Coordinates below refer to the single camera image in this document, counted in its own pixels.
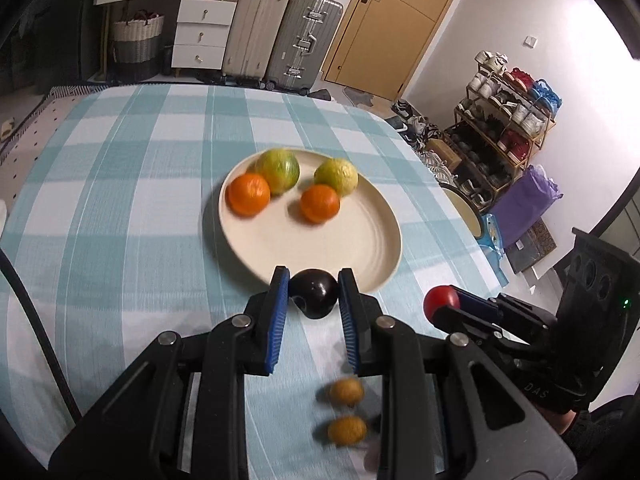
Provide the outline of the right hand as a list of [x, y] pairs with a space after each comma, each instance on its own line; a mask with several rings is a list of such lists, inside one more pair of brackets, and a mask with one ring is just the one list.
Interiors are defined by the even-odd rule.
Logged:
[[558, 414], [541, 406], [536, 406], [536, 409], [558, 434], [564, 434], [574, 424], [576, 417], [585, 419], [590, 416], [590, 411], [568, 411], [564, 414]]

